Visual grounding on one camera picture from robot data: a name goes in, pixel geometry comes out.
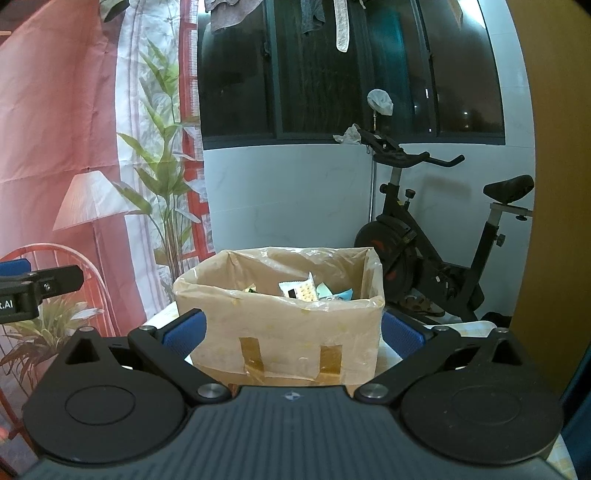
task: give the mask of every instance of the exercise bike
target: exercise bike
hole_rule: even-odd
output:
[[[361,228],[355,238],[356,247],[373,247],[382,262],[384,294],[387,303],[398,303],[412,289],[446,312],[460,317],[463,322],[477,320],[474,311],[484,302],[479,285],[482,272],[495,243],[502,246],[505,235],[499,234],[501,215],[514,214],[518,220],[527,220],[533,212],[510,205],[522,199],[534,188],[529,175],[491,183],[484,187],[484,194],[494,200],[491,213],[484,225],[480,242],[470,267],[444,262],[427,235],[408,212],[415,191],[406,190],[404,204],[398,199],[402,170],[421,162],[439,167],[454,167],[465,160],[463,155],[451,161],[438,160],[428,152],[407,154],[386,135],[373,134],[358,129],[361,143],[374,151],[374,161],[392,167],[388,184],[379,191],[386,195],[384,209],[375,221]]]

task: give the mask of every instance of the white wall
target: white wall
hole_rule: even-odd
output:
[[[351,247],[367,222],[371,161],[361,145],[205,152],[216,250]]]
[[[501,85],[506,145],[409,144],[408,153],[428,151],[433,157],[466,160],[454,168],[420,164],[405,170],[401,196],[411,188],[417,195],[410,211],[445,261],[469,265],[492,200],[482,193],[487,183],[529,174],[535,177],[534,121],[530,90],[519,39],[504,0],[480,0]],[[390,178],[391,168],[378,165],[376,183]],[[535,190],[517,206],[532,208]],[[376,191],[375,210],[381,212],[384,195]],[[520,222],[504,214],[502,248],[495,246],[480,286],[486,300],[477,315],[488,311],[512,314],[519,295],[530,241],[531,220]]]
[[[488,200],[482,187],[528,173],[534,175],[534,127],[521,48],[504,0],[480,0],[499,72],[506,145],[404,145],[444,160],[466,161],[450,169],[422,164],[404,172],[402,188],[417,191],[411,211],[442,257],[469,264]],[[350,247],[366,222],[370,162],[365,147],[280,145],[205,152],[206,179],[216,249],[265,246]],[[376,185],[387,182],[378,166]],[[376,193],[376,212],[383,195]],[[532,207],[533,193],[516,205]],[[515,307],[530,238],[531,222],[505,215],[482,279],[489,310],[511,314]]]

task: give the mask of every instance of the hanging cloth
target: hanging cloth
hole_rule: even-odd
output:
[[[326,21],[322,0],[300,0],[302,33],[319,30]]]
[[[349,11],[347,0],[335,0],[336,48],[347,52],[349,49]]]
[[[262,0],[205,0],[205,11],[212,13],[212,32],[238,25]]]

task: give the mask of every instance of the sandal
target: sandal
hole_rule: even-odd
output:
[[[413,313],[419,313],[428,317],[443,317],[445,310],[439,308],[432,301],[427,300],[425,297],[413,297],[408,296],[400,301],[400,306]]]

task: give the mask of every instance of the printed backdrop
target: printed backdrop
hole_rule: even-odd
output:
[[[14,0],[0,11],[0,261],[77,264],[85,286],[0,329],[0,462],[34,461],[21,409],[76,328],[126,335],[213,255],[197,0]]]

